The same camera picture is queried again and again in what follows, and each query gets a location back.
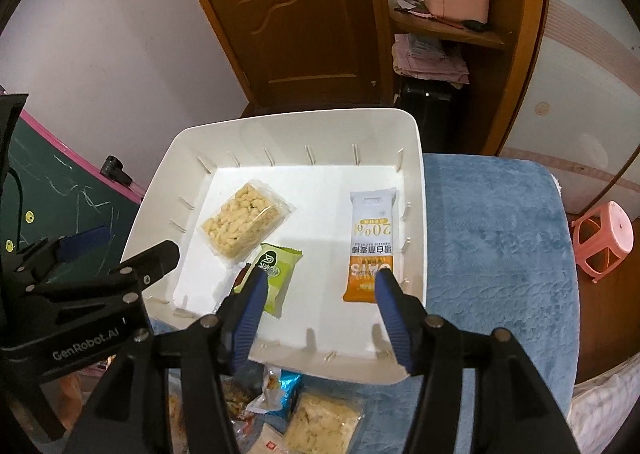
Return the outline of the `white red label packet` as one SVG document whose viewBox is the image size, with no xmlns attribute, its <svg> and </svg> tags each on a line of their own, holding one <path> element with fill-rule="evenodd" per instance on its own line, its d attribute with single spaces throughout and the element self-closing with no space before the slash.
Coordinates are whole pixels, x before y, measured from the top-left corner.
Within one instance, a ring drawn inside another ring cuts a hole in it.
<svg viewBox="0 0 640 454">
<path fill-rule="evenodd" d="M 289 452 L 282 434 L 269 424 L 263 424 L 262 430 L 247 454 L 288 454 Z"/>
</svg>

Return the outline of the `blue white candy packet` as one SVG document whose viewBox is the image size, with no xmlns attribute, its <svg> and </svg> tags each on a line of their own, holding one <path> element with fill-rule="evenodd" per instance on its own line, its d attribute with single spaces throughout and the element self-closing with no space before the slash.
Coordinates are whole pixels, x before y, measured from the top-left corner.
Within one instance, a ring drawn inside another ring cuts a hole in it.
<svg viewBox="0 0 640 454">
<path fill-rule="evenodd" d="M 282 370 L 280 367 L 266 366 L 262 376 L 262 392 L 247 404 L 247 411 L 257 415 L 278 416 L 288 419 L 293 411 L 302 375 Z"/>
</svg>

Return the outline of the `yellow rice cracker packet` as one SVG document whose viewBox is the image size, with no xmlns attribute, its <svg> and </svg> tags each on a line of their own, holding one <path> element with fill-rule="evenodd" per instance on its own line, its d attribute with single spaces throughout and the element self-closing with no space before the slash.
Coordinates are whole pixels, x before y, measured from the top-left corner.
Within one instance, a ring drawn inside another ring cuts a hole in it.
<svg viewBox="0 0 640 454">
<path fill-rule="evenodd" d="M 346 454 L 363 414 L 350 402 L 304 392 L 284 434 L 291 453 Z"/>
</svg>

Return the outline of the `peanut candy clear packet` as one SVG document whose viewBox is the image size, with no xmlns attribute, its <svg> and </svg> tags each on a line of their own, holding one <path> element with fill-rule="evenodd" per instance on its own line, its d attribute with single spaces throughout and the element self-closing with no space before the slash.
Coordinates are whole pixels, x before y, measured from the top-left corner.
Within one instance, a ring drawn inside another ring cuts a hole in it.
<svg viewBox="0 0 640 454">
<path fill-rule="evenodd" d="M 232 266 L 245 260 L 294 210 L 269 185 L 248 181 L 200 224 L 198 232 L 213 254 Z"/>
</svg>

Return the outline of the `green snack packet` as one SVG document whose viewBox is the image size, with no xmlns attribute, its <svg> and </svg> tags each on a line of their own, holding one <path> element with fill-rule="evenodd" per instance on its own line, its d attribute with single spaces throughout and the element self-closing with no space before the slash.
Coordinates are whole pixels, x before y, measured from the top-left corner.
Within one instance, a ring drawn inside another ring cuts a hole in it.
<svg viewBox="0 0 640 454">
<path fill-rule="evenodd" d="M 268 294 L 264 311 L 280 318 L 288 285 L 291 283 L 296 264 L 303 258 L 299 249 L 262 243 L 258 254 L 247 263 L 234 281 L 233 291 L 240 292 L 254 269 L 267 275 Z"/>
</svg>

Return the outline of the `orange white oats bar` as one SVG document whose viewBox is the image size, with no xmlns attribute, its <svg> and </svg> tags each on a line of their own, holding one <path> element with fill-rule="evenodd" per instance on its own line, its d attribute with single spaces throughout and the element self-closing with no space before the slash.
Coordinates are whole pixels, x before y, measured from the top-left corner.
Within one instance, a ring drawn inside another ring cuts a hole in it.
<svg viewBox="0 0 640 454">
<path fill-rule="evenodd" d="M 350 193 L 352 229 L 345 302 L 375 303 L 375 275 L 394 263 L 394 188 Z"/>
</svg>

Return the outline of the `nut candy clear wrapper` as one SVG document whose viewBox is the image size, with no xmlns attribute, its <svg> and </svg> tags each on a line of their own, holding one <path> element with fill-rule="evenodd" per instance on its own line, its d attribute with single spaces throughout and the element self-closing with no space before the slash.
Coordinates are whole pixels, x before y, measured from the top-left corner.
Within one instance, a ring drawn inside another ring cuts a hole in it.
<svg viewBox="0 0 640 454">
<path fill-rule="evenodd" d="M 233 431 L 247 434 L 255 421 L 255 414 L 247 409 L 252 394 L 232 378 L 223 380 L 221 388 Z"/>
</svg>

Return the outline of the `checked bed sheet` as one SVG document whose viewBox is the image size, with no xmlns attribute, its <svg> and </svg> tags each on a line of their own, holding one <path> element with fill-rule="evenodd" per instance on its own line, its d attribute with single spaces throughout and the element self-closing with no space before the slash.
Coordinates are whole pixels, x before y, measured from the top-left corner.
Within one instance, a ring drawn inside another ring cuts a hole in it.
<svg viewBox="0 0 640 454">
<path fill-rule="evenodd" d="M 602 453 L 639 397 L 639 367 L 609 370 L 577 385 L 567 422 L 582 453 Z"/>
</svg>

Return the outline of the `blue towel table cover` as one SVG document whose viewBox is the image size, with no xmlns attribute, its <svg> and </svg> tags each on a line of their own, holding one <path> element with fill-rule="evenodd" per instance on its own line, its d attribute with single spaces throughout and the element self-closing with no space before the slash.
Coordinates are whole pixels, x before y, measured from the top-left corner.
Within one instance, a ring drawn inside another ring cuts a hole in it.
<svg viewBox="0 0 640 454">
<path fill-rule="evenodd" d="M 482 156 L 424 159 L 427 310 L 469 332 L 514 333 L 568 408 L 577 368 L 579 301 L 559 190 L 533 162 Z M 420 380 L 393 385 L 314 381 L 366 407 L 357 453 L 405 445 Z"/>
</svg>

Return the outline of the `pink plastic stool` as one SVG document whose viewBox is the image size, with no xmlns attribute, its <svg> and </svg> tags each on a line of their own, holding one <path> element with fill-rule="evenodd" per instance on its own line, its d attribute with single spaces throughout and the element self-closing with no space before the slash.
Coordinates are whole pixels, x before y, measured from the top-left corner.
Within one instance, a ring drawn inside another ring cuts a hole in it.
<svg viewBox="0 0 640 454">
<path fill-rule="evenodd" d="M 576 264 L 597 283 L 634 248 L 634 228 L 626 211 L 610 200 L 570 222 Z"/>
</svg>

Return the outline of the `white plastic storage bin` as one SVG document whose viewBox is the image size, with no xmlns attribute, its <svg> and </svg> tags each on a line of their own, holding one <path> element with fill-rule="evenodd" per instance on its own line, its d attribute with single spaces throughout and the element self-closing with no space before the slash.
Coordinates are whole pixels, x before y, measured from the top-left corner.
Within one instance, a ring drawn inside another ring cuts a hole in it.
<svg viewBox="0 0 640 454">
<path fill-rule="evenodd" d="M 347 302 L 355 192 L 391 188 L 394 273 L 424 298 L 427 285 L 423 155 L 416 121 L 393 108 L 316 110 L 184 130 L 143 197 L 124 249 L 172 240 L 180 261 L 144 293 L 149 315 L 183 328 L 215 311 L 232 266 L 210 247 L 205 220 L 247 182 L 268 186 L 291 212 L 270 235 L 302 252 L 279 316 L 260 321 L 250 358 L 311 376 L 370 385 L 406 377 L 374 304 Z"/>
</svg>

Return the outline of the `folded pink clothes stack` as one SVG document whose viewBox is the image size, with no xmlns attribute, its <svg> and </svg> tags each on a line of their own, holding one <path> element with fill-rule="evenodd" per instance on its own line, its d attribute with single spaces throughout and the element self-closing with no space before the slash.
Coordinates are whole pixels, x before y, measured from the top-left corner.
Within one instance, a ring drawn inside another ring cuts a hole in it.
<svg viewBox="0 0 640 454">
<path fill-rule="evenodd" d="M 397 75 L 450 84 L 470 83 L 468 66 L 455 44 L 415 34 L 396 34 L 394 38 L 392 58 Z"/>
</svg>

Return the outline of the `brown wooden door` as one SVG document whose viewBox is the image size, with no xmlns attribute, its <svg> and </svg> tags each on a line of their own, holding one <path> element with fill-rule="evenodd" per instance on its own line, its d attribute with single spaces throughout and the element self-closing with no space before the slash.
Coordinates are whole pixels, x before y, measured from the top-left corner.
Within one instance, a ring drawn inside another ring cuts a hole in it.
<svg viewBox="0 0 640 454">
<path fill-rule="evenodd" d="M 372 0 L 198 0 L 247 115 L 381 106 Z"/>
</svg>

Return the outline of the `wooden corner shelf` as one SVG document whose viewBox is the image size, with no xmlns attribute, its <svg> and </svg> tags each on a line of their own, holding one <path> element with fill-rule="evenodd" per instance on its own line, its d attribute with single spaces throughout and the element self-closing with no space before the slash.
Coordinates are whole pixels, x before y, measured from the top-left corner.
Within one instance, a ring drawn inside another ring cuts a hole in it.
<svg viewBox="0 0 640 454">
<path fill-rule="evenodd" d="M 381 102 L 390 105 L 398 90 L 393 72 L 396 32 L 418 34 L 461 44 L 470 71 L 470 101 L 462 131 L 464 154 L 499 155 L 518 116 L 541 45 L 549 0 L 489 0 L 486 32 L 474 32 L 395 10 L 390 0 L 372 0 L 378 32 Z"/>
</svg>

